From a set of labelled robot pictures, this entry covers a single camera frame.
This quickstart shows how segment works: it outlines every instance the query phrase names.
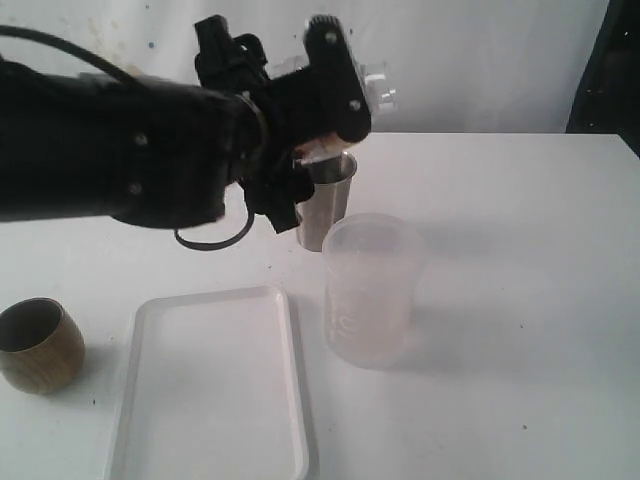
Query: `white table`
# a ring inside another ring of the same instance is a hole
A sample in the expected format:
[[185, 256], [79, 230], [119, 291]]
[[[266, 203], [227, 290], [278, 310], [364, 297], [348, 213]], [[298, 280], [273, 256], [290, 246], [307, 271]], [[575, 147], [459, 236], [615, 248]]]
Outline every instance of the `white table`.
[[[640, 161], [611, 136], [378, 134], [354, 153], [349, 211], [416, 222], [430, 249], [394, 371], [330, 353], [320, 256], [263, 220], [210, 254], [106, 218], [1, 225], [0, 305], [60, 300], [89, 356], [51, 397], [0, 382], [0, 478], [102, 478], [140, 304], [272, 283], [301, 327], [310, 478], [637, 479]], [[242, 224], [229, 212], [205, 233]]]

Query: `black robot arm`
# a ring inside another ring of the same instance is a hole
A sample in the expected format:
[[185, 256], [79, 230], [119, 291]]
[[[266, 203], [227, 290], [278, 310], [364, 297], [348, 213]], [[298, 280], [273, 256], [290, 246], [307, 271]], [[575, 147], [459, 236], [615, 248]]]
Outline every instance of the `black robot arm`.
[[63, 49], [107, 74], [42, 75], [0, 57], [0, 221], [109, 215], [177, 230], [223, 216], [225, 187], [239, 182], [248, 227], [253, 214], [277, 232], [297, 226], [295, 204], [313, 194], [295, 161], [299, 147], [356, 143], [371, 129], [339, 22], [314, 17], [310, 65], [277, 79], [264, 70], [257, 37], [232, 38], [220, 16], [196, 31], [202, 87], [134, 78], [56, 37], [0, 26], [1, 35]]

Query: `plastic measuring cup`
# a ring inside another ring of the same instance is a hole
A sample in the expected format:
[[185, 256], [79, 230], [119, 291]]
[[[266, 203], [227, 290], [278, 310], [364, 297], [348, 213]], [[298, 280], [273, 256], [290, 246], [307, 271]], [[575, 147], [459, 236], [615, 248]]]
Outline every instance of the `plastic measuring cup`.
[[359, 214], [331, 228], [322, 254], [329, 347], [359, 367], [389, 366], [404, 345], [426, 263], [422, 236], [398, 218]]

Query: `wooden cup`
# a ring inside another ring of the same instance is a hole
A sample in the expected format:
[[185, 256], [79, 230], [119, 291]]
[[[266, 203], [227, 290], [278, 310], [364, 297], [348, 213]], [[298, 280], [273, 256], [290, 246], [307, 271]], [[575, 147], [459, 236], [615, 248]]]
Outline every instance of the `wooden cup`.
[[73, 379], [84, 357], [78, 326], [55, 300], [24, 300], [0, 314], [0, 370], [18, 390], [53, 392]]

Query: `wire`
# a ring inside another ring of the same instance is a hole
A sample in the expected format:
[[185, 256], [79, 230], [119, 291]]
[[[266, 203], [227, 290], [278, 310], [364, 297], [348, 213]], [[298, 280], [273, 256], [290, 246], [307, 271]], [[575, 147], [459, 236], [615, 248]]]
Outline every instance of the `wire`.
[[9, 25], [0, 25], [0, 37], [21, 38], [23, 40], [29, 40], [41, 45], [46, 45], [61, 52], [65, 52], [72, 57], [78, 58], [85, 63], [97, 68], [98, 70], [106, 73], [119, 81], [123, 85], [135, 90], [148, 93], [147, 87], [139, 82], [133, 75], [128, 74], [124, 70], [116, 67], [112, 63], [108, 62], [104, 58], [99, 57], [95, 53], [90, 52], [78, 45], [68, 42], [55, 35], [40, 32], [38, 30], [32, 30], [30, 28], [13, 27]]
[[199, 252], [214, 252], [216, 250], [223, 250], [225, 248], [230, 247], [231, 245], [235, 245], [240, 240], [242, 240], [247, 233], [253, 227], [253, 222], [256, 218], [255, 213], [247, 208], [247, 223], [244, 224], [242, 230], [236, 233], [233, 237], [224, 242], [216, 242], [216, 243], [200, 243], [200, 242], [191, 242], [189, 240], [185, 240], [180, 236], [180, 232], [178, 230], [173, 231], [173, 235], [176, 237], [176, 240], [183, 247], [188, 248], [189, 250], [197, 250]]

